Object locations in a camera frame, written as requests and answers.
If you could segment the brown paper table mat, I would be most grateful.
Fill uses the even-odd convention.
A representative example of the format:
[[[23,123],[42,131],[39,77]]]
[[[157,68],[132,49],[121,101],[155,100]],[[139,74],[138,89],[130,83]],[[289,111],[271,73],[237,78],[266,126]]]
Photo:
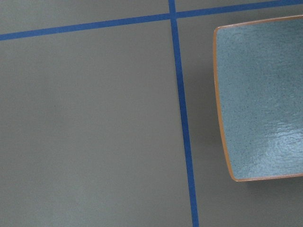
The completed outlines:
[[[300,227],[300,177],[238,183],[216,27],[300,0],[3,0],[3,227]]]

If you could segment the blue square ceramic plate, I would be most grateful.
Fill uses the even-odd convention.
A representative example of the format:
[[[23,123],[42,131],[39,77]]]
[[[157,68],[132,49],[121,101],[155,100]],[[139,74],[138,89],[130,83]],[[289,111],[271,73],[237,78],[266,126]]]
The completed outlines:
[[[214,84],[226,164],[237,182],[303,174],[303,17],[217,27]]]

